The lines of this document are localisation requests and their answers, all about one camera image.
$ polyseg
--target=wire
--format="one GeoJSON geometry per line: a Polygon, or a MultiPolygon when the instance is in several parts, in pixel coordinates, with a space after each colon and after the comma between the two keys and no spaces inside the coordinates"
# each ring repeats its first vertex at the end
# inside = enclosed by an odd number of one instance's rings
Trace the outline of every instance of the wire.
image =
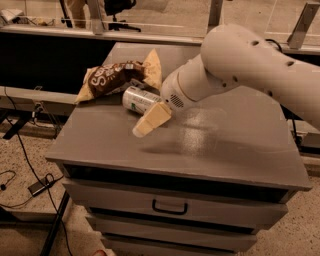
{"type": "Polygon", "coordinates": [[[13,174],[13,176],[10,177],[10,179],[8,179],[6,183],[4,183],[4,185],[7,186],[7,184],[8,184],[10,181],[12,181],[17,174],[16,174],[15,171],[7,170],[7,171],[4,171],[4,172],[0,173],[0,176],[3,175],[3,174],[5,174],[5,173],[12,173],[12,174],[13,174]]]}
{"type": "Polygon", "coordinates": [[[276,46],[278,46],[278,49],[281,53],[283,53],[283,50],[282,50],[282,47],[281,45],[274,39],[271,39],[271,38],[268,38],[266,39],[267,42],[271,42],[271,43],[274,43],[276,46]]]}
{"type": "MultiPolygon", "coordinates": [[[[14,109],[17,110],[14,101],[13,101],[12,98],[7,94],[6,87],[4,87],[4,93],[5,93],[6,97],[11,101],[14,109]]],[[[12,122],[11,122],[8,118],[6,118],[6,120],[10,123],[11,126],[13,126],[12,122]]],[[[30,163],[30,161],[29,161],[29,158],[28,158],[26,149],[25,149],[25,147],[24,147],[24,144],[23,144],[23,142],[22,142],[22,139],[21,139],[21,137],[20,137],[19,132],[16,132],[16,134],[17,134],[17,136],[18,136],[18,139],[19,139],[21,148],[22,148],[22,150],[23,150],[25,159],[26,159],[26,161],[27,161],[27,163],[28,163],[28,165],[29,165],[29,167],[30,167],[30,170],[32,171],[32,173],[33,173],[33,175],[36,177],[36,179],[40,182],[40,184],[42,184],[43,186],[45,186],[46,184],[43,184],[42,181],[39,179],[38,175],[36,174],[34,168],[32,167],[32,165],[31,165],[31,163],[30,163]]],[[[57,182],[58,180],[60,180],[60,179],[63,178],[63,176],[62,176],[62,177],[60,177],[59,179],[55,180],[54,177],[53,177],[53,175],[52,175],[51,173],[48,173],[48,174],[46,175],[46,178],[47,178],[48,176],[50,176],[51,178],[53,178],[53,180],[52,180],[52,182],[51,182],[51,185],[53,185],[55,182],[57,182]]],[[[62,216],[59,214],[59,211],[58,211],[58,209],[57,209],[57,207],[56,207],[56,205],[55,205],[55,203],[54,203],[54,201],[53,201],[53,199],[52,199],[52,195],[51,195],[51,192],[50,192],[50,190],[49,190],[49,187],[48,187],[48,189],[47,189],[48,194],[49,194],[49,198],[50,198],[50,201],[51,201],[51,203],[52,203],[52,205],[53,205],[53,208],[55,209],[57,215],[59,215],[59,216],[61,217],[61,224],[62,224],[64,233],[65,233],[65,237],[66,237],[67,249],[68,249],[69,254],[72,256],[72,253],[71,253],[71,250],[70,250],[70,246],[69,246],[67,229],[66,229],[66,227],[65,227],[65,225],[64,225],[64,223],[63,223],[62,216]]],[[[20,205],[22,206],[22,205],[26,204],[27,202],[29,202],[31,199],[32,199],[32,197],[29,198],[26,202],[24,202],[24,203],[22,203],[22,204],[15,205],[15,206],[9,206],[8,208],[17,207],[17,206],[20,206],[20,205]]]]}

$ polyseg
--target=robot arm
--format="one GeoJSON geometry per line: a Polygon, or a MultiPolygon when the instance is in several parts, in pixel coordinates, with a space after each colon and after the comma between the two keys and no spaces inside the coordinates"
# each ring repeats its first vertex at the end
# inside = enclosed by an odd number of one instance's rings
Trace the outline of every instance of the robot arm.
{"type": "MultiPolygon", "coordinates": [[[[243,85],[267,93],[320,129],[319,82],[319,67],[287,57],[253,32],[230,24],[208,33],[200,54],[167,77],[160,95],[176,113],[243,85]]],[[[165,118],[159,115],[150,131],[171,117],[171,111],[164,113],[165,118]]],[[[134,128],[134,134],[146,135],[137,131],[153,115],[151,108],[134,128]]]]}

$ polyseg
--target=office chair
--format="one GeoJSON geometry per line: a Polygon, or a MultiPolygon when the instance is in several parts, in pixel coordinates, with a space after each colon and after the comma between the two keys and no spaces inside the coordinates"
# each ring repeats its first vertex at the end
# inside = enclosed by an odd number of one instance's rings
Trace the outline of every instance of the office chair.
{"type": "Polygon", "coordinates": [[[104,0],[104,8],[107,16],[113,16],[113,23],[109,23],[109,30],[119,31],[121,28],[136,30],[141,32],[140,28],[129,26],[126,23],[117,23],[116,14],[122,12],[123,10],[129,10],[136,5],[136,0],[104,0]]]}

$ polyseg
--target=gray cabinet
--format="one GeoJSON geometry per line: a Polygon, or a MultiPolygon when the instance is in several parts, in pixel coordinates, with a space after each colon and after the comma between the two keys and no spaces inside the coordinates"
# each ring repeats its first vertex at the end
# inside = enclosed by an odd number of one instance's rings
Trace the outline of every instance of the gray cabinet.
{"type": "MultiPolygon", "coordinates": [[[[151,48],[164,77],[199,52],[117,43],[106,62],[142,61],[151,48]]],[[[143,139],[131,133],[140,116],[117,97],[77,106],[46,156],[108,248],[234,255],[311,188],[280,106],[260,92],[210,97],[143,139]]]]}

